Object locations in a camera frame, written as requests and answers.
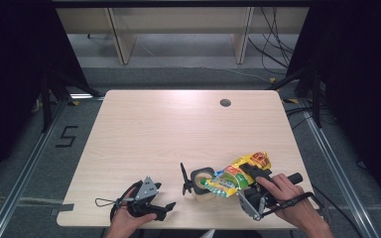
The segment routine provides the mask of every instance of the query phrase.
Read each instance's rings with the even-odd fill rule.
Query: wooden table
[[[228,99],[224,107],[220,100]],[[240,156],[266,151],[273,174],[300,173],[312,186],[282,102],[263,90],[112,90],[106,94],[60,212],[61,226],[107,227],[111,206],[133,182],[150,176],[161,182],[152,204],[175,201],[164,221],[152,229],[287,229],[294,226],[269,215],[254,221],[237,195],[197,202],[182,195],[180,162],[191,171],[223,169]]]

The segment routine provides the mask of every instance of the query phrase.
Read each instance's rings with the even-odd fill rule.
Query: cable
[[[122,205],[123,198],[125,198],[125,196],[126,196],[130,191],[132,191],[135,187],[137,187],[137,186],[138,186],[138,187],[141,187],[142,183],[143,183],[143,182],[142,182],[141,180],[139,180],[139,181],[133,183],[131,186],[128,187],[128,189],[126,189],[125,192],[123,192],[123,194],[122,194],[119,198],[116,199],[116,201],[114,202],[113,207],[112,207],[111,210],[110,210],[110,222],[112,221],[113,216],[114,216],[114,214],[116,213],[116,211],[117,211],[117,209],[118,209],[119,207],[121,207],[121,206],[128,206],[128,203],[129,203],[129,202],[126,202],[126,204]]]
[[[362,238],[363,236],[361,235],[360,231],[358,230],[357,226],[354,224],[354,222],[345,214],[345,212],[343,212],[341,210],[341,208],[339,208],[329,197],[327,197],[324,192],[322,192],[320,189],[318,189],[317,186],[315,186],[313,183],[312,183],[312,187],[318,192],[320,193],[330,204],[333,205],[333,207],[335,207],[335,209],[341,213],[341,215],[349,222],[349,224],[352,226],[352,228],[354,229],[355,233],[357,233],[358,237]]]
[[[265,41],[267,41],[267,43],[269,43],[269,45],[271,45],[272,47],[280,50],[281,48],[278,47],[278,46],[275,46],[274,43],[270,42],[267,37],[265,37],[265,34],[262,34],[262,37],[264,37]],[[287,50],[287,49],[283,49],[283,51],[285,51],[286,53],[289,53],[289,54],[292,54],[294,51],[293,50]]]
[[[284,68],[288,68],[285,64],[281,63],[280,61],[278,61],[277,59],[275,59],[273,56],[271,55],[268,55],[267,53],[265,53],[264,51],[262,51],[261,49],[259,49],[253,42],[250,38],[248,38],[249,40],[249,43],[256,49],[256,51],[258,51],[259,53],[261,53],[262,55],[265,55],[266,57],[268,57],[269,59],[273,60],[274,62],[276,62],[277,64],[281,65],[282,67]]]
[[[286,65],[288,65],[289,61],[290,61],[290,58],[287,56],[286,54],[286,51],[285,49],[283,48],[286,47],[288,50],[290,50],[291,52],[293,51],[293,49],[291,49],[290,47],[288,47],[286,44],[284,44],[281,40],[280,40],[280,37],[279,37],[279,33],[278,33],[278,24],[277,24],[277,8],[276,7],[273,7],[273,22],[272,22],[272,25],[270,24],[270,21],[268,20],[265,12],[264,12],[264,9],[261,7],[261,11],[262,11],[262,14],[264,15],[264,18],[265,18],[265,21],[267,22],[268,24],[268,27],[270,29],[270,35],[268,36],[268,39],[267,40],[267,43],[270,43],[271,42],[269,41],[271,35],[274,36],[275,40],[277,41],[278,45],[279,45],[279,49],[281,50],[281,54],[284,58],[284,61],[286,62]]]
[[[320,109],[326,109],[326,108],[328,108],[328,106],[327,105],[321,105],[319,108]],[[297,107],[297,108],[289,109],[289,110],[286,110],[286,114],[287,114],[287,116],[291,116],[292,114],[295,114],[295,113],[301,112],[301,111],[305,111],[307,109],[313,109],[313,107],[308,106],[308,107]]]
[[[285,73],[281,73],[281,72],[275,72],[275,71],[271,71],[269,70],[265,64],[264,64],[264,55],[265,55],[265,49],[267,47],[267,44],[264,45],[264,48],[262,50],[259,50],[259,52],[262,54],[261,56],[261,64],[262,66],[265,68],[265,70],[271,72],[271,73],[275,73],[275,74],[280,74],[280,75],[286,75]]]
[[[150,54],[152,57],[155,57],[156,55],[154,55],[150,50],[148,50],[142,43],[138,43],[148,54]],[[159,63],[159,65],[161,66],[170,66],[170,65],[166,65],[166,64],[163,64],[163,63]],[[242,75],[242,76],[250,76],[250,77],[256,77],[256,78],[259,78],[259,79],[262,79],[268,83],[271,83],[268,79],[264,78],[264,77],[261,77],[261,76],[258,76],[258,75],[253,75],[253,74],[247,74],[247,73],[242,73],[242,72],[238,72],[238,71],[234,71],[234,70],[231,70],[231,69],[228,69],[228,68],[217,68],[217,67],[186,67],[186,66],[178,66],[178,67],[181,67],[181,68],[206,68],[206,69],[212,69],[212,70],[222,70],[222,71],[229,71],[229,72],[232,72],[232,73],[236,73],[236,74],[239,74],[239,75]]]
[[[103,205],[100,205],[100,204],[98,204],[97,200],[108,201],[108,203],[105,203],[105,204],[103,204]],[[107,206],[107,205],[112,205],[112,204],[114,204],[115,202],[116,202],[116,201],[114,201],[114,200],[108,200],[108,199],[104,199],[104,198],[95,198],[95,200],[94,200],[95,205],[98,206],[98,207],[103,207],[103,206]]]
[[[296,124],[296,126],[292,127],[292,130],[296,129],[298,126],[300,126],[302,123],[304,123],[305,121],[307,121],[309,118],[312,118],[312,117],[314,117],[314,116],[309,116],[309,117],[303,119],[301,122]]]

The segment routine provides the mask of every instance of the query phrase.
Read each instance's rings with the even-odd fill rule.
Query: wire
[[[266,57],[268,57],[269,59],[273,60],[274,62],[276,62],[277,64],[281,65],[282,67],[285,67],[287,68],[287,66],[283,63],[281,63],[280,61],[278,61],[277,59],[275,59],[274,57],[272,57],[271,55],[268,55],[266,52],[262,51],[261,49],[259,49],[253,42],[250,38],[248,38],[249,40],[249,43],[256,49],[256,51],[258,51],[259,53],[261,53],[262,55],[265,55]]]
[[[265,49],[266,49],[266,47],[267,47],[267,44],[264,45],[264,48],[263,48],[262,50],[259,50],[259,52],[262,54],[262,56],[261,56],[261,64],[262,64],[262,66],[263,66],[267,71],[269,71],[269,72],[271,72],[271,73],[280,74],[280,75],[286,75],[285,73],[271,71],[271,70],[269,70],[269,69],[265,66],[265,64],[264,64],[264,54],[265,54]]]
[[[156,55],[154,55],[150,50],[148,50],[142,43],[138,43],[148,54],[150,54],[152,57],[155,57]],[[157,62],[159,65],[161,66],[170,66],[170,65],[166,65],[166,64],[163,64],[163,63],[159,63]],[[231,69],[228,69],[228,68],[218,68],[218,67],[186,67],[186,66],[178,66],[178,67],[181,67],[181,68],[206,68],[206,69],[212,69],[212,70],[222,70],[222,71],[229,71],[229,72],[232,72],[232,73],[236,73],[236,74],[239,74],[239,75],[242,75],[242,76],[250,76],[250,77],[256,77],[256,78],[259,78],[259,79],[262,79],[268,83],[271,83],[268,79],[264,78],[264,77],[261,77],[261,76],[258,76],[258,75],[253,75],[253,74],[247,74],[247,73],[242,73],[242,72],[238,72],[238,71],[234,71],[234,70],[231,70]]]
[[[268,43],[271,44],[269,39],[270,39],[271,35],[273,35],[275,40],[277,41],[277,43],[279,45],[278,48],[281,50],[281,54],[282,54],[282,56],[284,58],[284,61],[286,62],[286,65],[288,65],[288,63],[290,61],[290,58],[287,56],[284,47],[287,48],[287,51],[293,52],[294,50],[291,49],[290,47],[288,47],[286,44],[284,44],[280,40],[279,33],[278,33],[278,24],[277,24],[277,7],[273,7],[273,22],[272,22],[272,25],[270,24],[270,21],[268,20],[266,14],[264,12],[263,7],[261,7],[261,11],[262,11],[262,14],[264,15],[265,21],[267,22],[269,29],[270,29],[270,34],[268,36],[268,39],[266,38],[267,44]]]
[[[286,110],[286,114],[287,114],[287,117],[290,118],[291,115],[298,113],[298,112],[303,112],[307,109],[312,109],[312,107],[298,107],[298,108],[294,108],[294,109],[289,109],[289,110]]]
[[[339,208],[329,197],[327,197],[324,192],[322,192],[320,189],[318,189],[317,186],[315,186],[313,183],[312,183],[312,187],[318,192],[320,193],[330,204],[333,205],[333,207],[335,207],[335,209],[341,213],[341,215],[349,222],[349,224],[352,226],[352,228],[354,229],[355,233],[357,233],[358,237],[362,238],[363,236],[361,235],[360,231],[358,230],[357,226],[354,224],[354,222],[345,214],[345,212],[343,212],[341,210],[341,208]]]
[[[105,204],[103,204],[103,205],[100,205],[100,204],[98,204],[97,200],[108,201],[108,203],[105,203]],[[95,202],[95,205],[96,205],[96,206],[98,206],[98,207],[103,207],[103,206],[107,206],[107,205],[114,204],[116,201],[114,201],[114,200],[108,200],[108,199],[104,199],[104,198],[95,198],[94,202]]]
[[[292,130],[296,129],[298,126],[300,126],[302,123],[304,123],[305,121],[307,121],[309,118],[312,118],[312,117],[314,117],[314,116],[309,116],[309,117],[303,119],[301,122],[296,124],[296,126],[292,127]]]
[[[280,50],[281,48],[279,46],[276,46],[274,45],[274,43],[270,42],[267,37],[265,37],[265,34],[262,34],[262,36],[264,37],[265,41],[267,41],[267,43],[269,43],[269,45],[271,45],[272,47]],[[292,54],[294,51],[293,50],[287,50],[287,49],[283,49],[283,51],[285,51],[286,53],[289,53],[289,54]]]

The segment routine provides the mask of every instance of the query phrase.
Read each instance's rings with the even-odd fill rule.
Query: metal rail
[[[305,99],[300,100],[302,107],[309,107],[309,104]],[[330,170],[332,171],[333,176],[335,177],[336,183],[341,189],[342,195],[344,196],[351,212],[358,224],[360,232],[363,237],[380,237],[376,227],[373,225],[369,213],[364,208],[363,203],[355,192],[351,182],[349,181],[347,175],[345,174],[341,164],[338,161],[335,153],[332,150],[329,142],[326,139],[321,128],[317,126],[315,121],[312,119],[312,116],[305,111],[305,118],[308,121],[308,124],[314,133],[315,139],[320,146],[321,151],[329,165]]]
[[[11,216],[14,213],[15,208],[17,207],[18,201],[20,200],[20,197],[23,194],[24,189],[26,188],[33,172],[35,171],[35,168],[41,158],[44,149],[46,148],[49,138],[55,129],[55,124],[57,123],[62,112],[64,111],[65,106],[66,101],[59,101],[53,114],[54,120],[52,124],[50,125],[48,130],[43,132],[40,136],[39,141],[36,144],[36,147],[30,155],[30,158],[24,165],[23,170],[18,176],[17,181],[15,182],[11,192],[5,199],[5,202],[0,209],[0,237],[3,235],[6,226],[8,225],[9,220],[11,219]]]

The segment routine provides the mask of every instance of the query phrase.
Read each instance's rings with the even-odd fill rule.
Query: black cable
[[[283,63],[281,63],[280,61],[278,61],[277,59],[275,59],[273,56],[271,55],[268,55],[267,53],[265,53],[264,51],[262,51],[261,49],[259,49],[253,42],[250,38],[248,38],[250,44],[256,49],[256,51],[258,51],[259,53],[261,53],[262,55],[265,55],[266,57],[268,57],[269,59],[273,60],[274,62],[276,62],[277,64],[281,65],[282,67],[285,67],[287,68],[287,66]]]
[[[318,198],[314,195],[314,193],[311,191],[308,191],[308,192],[300,194],[300,195],[298,195],[298,196],[296,196],[290,200],[286,200],[283,203],[280,203],[280,205],[276,205],[274,208],[271,208],[269,211],[262,213],[262,217],[267,216],[269,214],[272,214],[274,212],[277,212],[278,210],[286,209],[287,207],[294,206],[297,203],[299,203],[300,201],[307,199],[309,197],[317,204],[318,207],[323,208],[323,205],[318,200]]]
[[[286,75],[285,73],[271,71],[270,69],[268,69],[268,68],[265,66],[265,64],[264,64],[264,54],[265,54],[265,49],[266,49],[266,47],[267,47],[267,44],[265,44],[265,45],[264,45],[264,48],[263,48],[262,50],[260,50],[260,53],[262,54],[262,56],[261,56],[261,64],[262,64],[262,66],[263,66],[267,71],[269,71],[269,72],[271,72],[271,73],[276,73],[276,74],[280,74],[280,75]]]
[[[319,108],[320,109],[326,109],[328,108],[329,106],[327,105],[321,105]],[[286,110],[286,114],[287,116],[289,116],[289,114],[294,114],[296,112],[301,112],[301,111],[305,111],[307,109],[312,109],[313,107],[312,106],[308,106],[308,107],[297,107],[297,108],[293,108],[293,109],[289,109],[289,110]]]
[[[304,123],[305,121],[307,121],[309,118],[312,118],[314,116],[309,116],[305,119],[303,119],[301,122],[299,122],[296,126],[292,127],[292,130],[296,129],[298,126],[300,126],[302,123]]]
[[[262,7],[261,7],[261,11],[262,11],[262,14],[264,15],[265,21],[267,22],[269,29],[270,29],[270,36],[271,36],[271,34],[274,36],[275,40],[277,41],[277,43],[279,45],[279,49],[281,50],[281,54],[284,58],[284,61],[286,63],[288,63],[288,61],[290,61],[290,58],[287,56],[286,52],[284,51],[283,46],[286,47],[290,51],[293,51],[293,49],[288,47],[286,44],[284,44],[280,40],[279,33],[278,33],[278,24],[277,24],[277,7],[273,7],[273,23],[272,23],[272,25],[270,24],[268,18],[266,17],[266,14],[265,14],[264,9]]]
[[[276,48],[276,49],[278,49],[278,50],[281,49],[280,47],[274,45],[274,43],[270,42],[270,41],[265,37],[265,34],[262,34],[262,36],[264,37],[265,41],[267,41],[267,43],[269,43],[269,45],[271,45],[272,47],[274,47],[274,48]],[[293,54],[293,51],[291,51],[291,50],[283,49],[283,51],[285,51],[286,53],[289,53],[289,54]]]
[[[320,193],[330,204],[333,205],[333,207],[335,207],[335,209],[341,213],[341,215],[349,222],[349,224],[352,226],[352,228],[354,229],[355,233],[357,233],[358,237],[362,238],[363,236],[361,235],[360,231],[358,230],[357,226],[354,224],[354,222],[345,214],[345,212],[343,212],[341,210],[341,208],[339,208],[329,197],[327,197],[320,189],[318,189],[317,186],[315,186],[313,183],[312,183],[312,187],[318,192]]]
[[[128,189],[126,189],[126,191],[119,198],[116,199],[116,202],[114,202],[114,205],[113,205],[112,209],[110,210],[110,222],[111,222],[114,214],[116,213],[117,209],[120,206],[122,206],[122,201],[123,201],[123,198],[126,196],[126,194],[128,194],[128,192],[131,191],[134,187],[141,186],[141,185],[142,185],[141,180],[133,183],[131,186],[128,187]]]

